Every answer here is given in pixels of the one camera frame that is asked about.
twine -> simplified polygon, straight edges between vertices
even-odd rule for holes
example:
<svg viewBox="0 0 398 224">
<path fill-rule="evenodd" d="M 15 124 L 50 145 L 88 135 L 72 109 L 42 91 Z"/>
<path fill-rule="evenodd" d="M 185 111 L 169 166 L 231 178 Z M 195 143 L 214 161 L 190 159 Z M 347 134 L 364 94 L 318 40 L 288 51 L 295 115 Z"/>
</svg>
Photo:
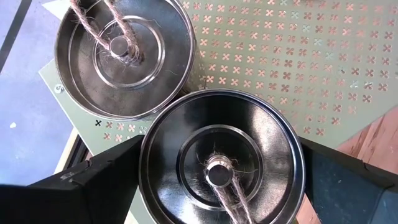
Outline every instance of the twine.
<svg viewBox="0 0 398 224">
<path fill-rule="evenodd" d="M 79 7 L 79 2 L 80 2 L 80 0 L 70 0 L 71 8 L 78 16 L 80 23 L 87 30 L 87 32 L 90 33 L 98 41 L 99 44 L 101 44 L 106 50 L 110 50 L 108 41 L 106 41 L 102 37 L 100 37 L 97 30 L 95 30 L 94 27 L 92 27 L 88 23 L 87 17 L 85 16 L 85 10 L 81 9 Z M 135 35 L 133 29 L 126 21 L 123 20 L 123 15 L 113 5 L 113 0 L 104 0 L 104 2 L 109 7 L 109 10 L 111 11 L 111 13 L 113 15 L 114 20 L 119 25 L 120 29 L 122 30 L 122 32 L 124 34 L 123 36 L 127 40 L 127 43 L 129 45 L 129 56 L 131 58 L 130 61 L 139 60 L 139 48 L 138 48 L 138 44 L 137 44 L 136 35 Z"/>
<path fill-rule="evenodd" d="M 238 196 L 238 201 L 242 205 L 244 214 L 246 217 L 243 217 L 239 214 L 239 212 L 233 208 L 233 198 L 229 195 L 225 189 L 225 187 L 214 187 L 210 185 L 213 191 L 215 192 L 216 196 L 220 200 L 223 208 L 231 217 L 231 221 L 233 224 L 242 224 L 242 223 L 249 223 L 254 224 L 253 218 L 250 215 L 248 201 L 246 200 L 246 196 L 243 192 L 241 184 L 239 183 L 239 177 L 235 170 L 233 170 L 232 176 L 232 187 L 233 192 Z"/>
<path fill-rule="evenodd" d="M 70 6 L 75 11 L 80 23 L 87 30 L 87 32 L 89 32 L 98 41 L 99 44 L 101 44 L 106 50 L 109 50 L 109 44 L 107 41 L 102 39 L 94 27 L 90 26 L 88 23 L 87 17 L 85 16 L 86 13 L 80 9 L 79 2 L 80 0 L 70 0 Z"/>
</svg>

metal hub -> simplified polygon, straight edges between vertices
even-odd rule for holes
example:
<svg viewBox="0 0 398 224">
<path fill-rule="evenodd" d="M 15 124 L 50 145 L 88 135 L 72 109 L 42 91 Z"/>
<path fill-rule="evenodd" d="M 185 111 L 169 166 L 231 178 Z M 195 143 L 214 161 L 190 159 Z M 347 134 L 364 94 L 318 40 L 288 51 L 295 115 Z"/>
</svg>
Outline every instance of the metal hub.
<svg viewBox="0 0 398 224">
<path fill-rule="evenodd" d="M 129 53 L 129 44 L 123 36 L 112 39 L 109 48 L 113 57 L 125 57 Z"/>
<path fill-rule="evenodd" d="M 232 181 L 231 161 L 221 155 L 212 156 L 205 170 L 207 182 L 214 187 L 226 187 Z"/>
</svg>

metal tin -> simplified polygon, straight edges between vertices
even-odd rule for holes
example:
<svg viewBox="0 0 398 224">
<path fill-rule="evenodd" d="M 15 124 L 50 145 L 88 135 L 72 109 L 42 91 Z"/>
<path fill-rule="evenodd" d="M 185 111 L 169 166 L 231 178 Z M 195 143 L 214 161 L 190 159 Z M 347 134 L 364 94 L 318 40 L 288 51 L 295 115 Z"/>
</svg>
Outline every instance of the metal tin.
<svg viewBox="0 0 398 224">
<path fill-rule="evenodd" d="M 230 222 L 206 181 L 205 164 L 214 154 L 233 161 L 256 223 L 292 222 L 305 183 L 303 153 L 292 127 L 260 98 L 208 89 L 169 105 L 142 143 L 139 186 L 157 223 Z M 238 202 L 234 207 L 242 210 Z"/>
<path fill-rule="evenodd" d="M 69 9 L 58 31 L 55 59 L 69 95 L 86 111 L 116 120 L 148 117 L 177 95 L 197 90 L 196 40 L 187 13 L 173 0 L 120 0 L 115 6 L 137 34 L 143 61 L 126 64 L 123 35 L 103 1 L 86 0 L 90 24 L 109 40 L 105 50 Z"/>
</svg>

wooden surface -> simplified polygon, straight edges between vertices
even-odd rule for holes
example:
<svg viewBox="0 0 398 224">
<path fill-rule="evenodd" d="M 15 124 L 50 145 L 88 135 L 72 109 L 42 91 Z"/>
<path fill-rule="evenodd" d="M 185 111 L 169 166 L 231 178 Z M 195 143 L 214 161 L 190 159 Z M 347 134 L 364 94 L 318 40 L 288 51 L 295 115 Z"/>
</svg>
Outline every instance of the wooden surface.
<svg viewBox="0 0 398 224">
<path fill-rule="evenodd" d="M 398 107 L 375 120 L 337 150 L 363 162 L 398 174 Z M 319 224 L 307 196 L 297 214 L 300 224 Z"/>
</svg>

black plastic piece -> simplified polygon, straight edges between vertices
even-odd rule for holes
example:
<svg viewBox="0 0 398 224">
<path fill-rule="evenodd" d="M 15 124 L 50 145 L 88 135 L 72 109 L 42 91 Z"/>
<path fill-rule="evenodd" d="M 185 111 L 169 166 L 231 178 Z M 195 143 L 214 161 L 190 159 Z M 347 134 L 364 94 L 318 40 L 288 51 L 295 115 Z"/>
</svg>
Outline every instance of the black plastic piece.
<svg viewBox="0 0 398 224">
<path fill-rule="evenodd" d="M 143 136 L 27 187 L 0 186 L 0 223 L 124 223 Z"/>
</svg>

